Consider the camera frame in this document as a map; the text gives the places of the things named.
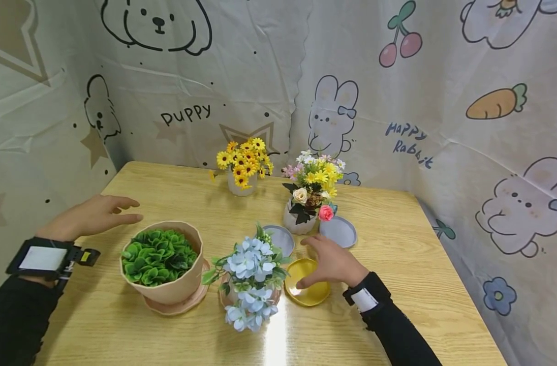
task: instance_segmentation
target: pink pot saucer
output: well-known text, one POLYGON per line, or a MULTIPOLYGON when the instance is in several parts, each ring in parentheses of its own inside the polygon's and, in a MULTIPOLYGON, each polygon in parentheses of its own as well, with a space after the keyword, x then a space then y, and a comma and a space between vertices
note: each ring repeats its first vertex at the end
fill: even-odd
MULTIPOLYGON (((210 269, 209 262, 204 259, 202 272, 205 272, 206 270, 209 269, 210 269)), ((204 299, 208 288, 209 285, 199 285, 197 290, 193 294, 191 294, 191 296, 189 296, 189 298, 187 298, 185 301, 176 304, 171 304, 171 305, 158 303, 156 301, 148 299, 148 297, 145 297, 144 295, 142 297, 144 299, 144 303, 153 312, 159 313, 160 315, 164 315, 164 316, 173 316, 173 315, 186 313, 190 309, 193 309, 195 306, 197 306, 197 304, 199 304, 201 300, 204 299)))
MULTIPOLYGON (((223 284, 224 282, 228 281, 228 277, 229 275, 226 273, 224 274, 221 278, 220 278, 220 284, 223 284)), ((270 299, 272 301, 274 301, 274 304, 278 304, 279 300, 280 300, 280 294, 282 293, 282 289, 277 289, 274 290, 272 292, 272 296, 270 297, 270 299)), ((218 290, 218 293, 220 294, 220 303, 222 304, 222 306, 226 307, 226 306, 230 306, 230 305, 234 305, 234 303, 232 302, 232 300, 230 300, 225 293, 221 292, 220 290, 218 290)))

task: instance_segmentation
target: carrot drawing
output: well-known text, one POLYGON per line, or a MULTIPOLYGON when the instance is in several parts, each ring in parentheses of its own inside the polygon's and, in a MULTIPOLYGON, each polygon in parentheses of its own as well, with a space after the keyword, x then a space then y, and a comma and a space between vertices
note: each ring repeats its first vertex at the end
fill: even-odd
POLYGON ((470 119, 497 119, 514 112, 521 112, 527 102, 524 95, 526 84, 517 84, 512 89, 498 89, 481 96, 465 112, 470 119))

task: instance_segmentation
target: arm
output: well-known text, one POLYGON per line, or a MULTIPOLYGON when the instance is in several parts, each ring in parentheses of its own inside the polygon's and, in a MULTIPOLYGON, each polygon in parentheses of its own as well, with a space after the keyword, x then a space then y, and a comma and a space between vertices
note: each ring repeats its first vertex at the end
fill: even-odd
POLYGON ((344 282, 344 297, 356 304, 367 324, 376 333, 393 366, 437 366, 437 356, 405 314, 393 303, 390 292, 374 272, 368 272, 348 250, 321 235, 310 236, 301 244, 317 253, 317 269, 297 283, 305 289, 316 282, 344 282))
POLYGON ((344 297, 358 305, 367 329, 376 333, 393 366, 441 365, 426 340, 393 303, 377 274, 369 273, 359 285, 348 289, 344 297))
MULTIPOLYGON (((36 236, 72 242, 121 224, 142 220, 141 215, 114 215, 138 207, 127 197, 94 196, 68 209, 47 224, 36 236)), ((32 365, 41 348, 49 317, 61 293, 55 283, 43 278, 11 276, 0 287, 0 365, 32 365)))

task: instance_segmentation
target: hand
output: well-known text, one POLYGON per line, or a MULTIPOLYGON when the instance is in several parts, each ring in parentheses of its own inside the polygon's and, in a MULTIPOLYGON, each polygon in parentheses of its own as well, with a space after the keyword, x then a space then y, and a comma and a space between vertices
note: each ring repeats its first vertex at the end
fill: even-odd
POLYGON ((91 199, 60 213, 37 231, 39 238, 75 241, 80 236, 95 235, 123 224, 136 224, 142 215, 118 215, 122 209, 139 207, 140 203, 128 197, 102 196, 91 199))
POLYGON ((316 282, 344 282, 350 287, 358 286, 370 273, 348 250, 323 235, 309 236, 301 241, 317 253, 317 269, 297 282, 298 289, 306 289, 316 282))

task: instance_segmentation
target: yellow plate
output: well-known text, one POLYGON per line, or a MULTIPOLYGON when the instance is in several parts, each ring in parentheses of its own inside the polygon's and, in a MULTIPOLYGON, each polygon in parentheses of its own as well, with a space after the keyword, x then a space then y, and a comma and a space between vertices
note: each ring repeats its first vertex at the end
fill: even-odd
POLYGON ((317 262, 309 258, 298 259, 287 267, 291 276, 285 280, 285 291, 295 303, 303 306, 315 306, 321 304, 329 296, 329 292, 331 292, 329 282, 317 282, 304 290, 296 287, 301 278, 310 275, 316 268, 317 262))

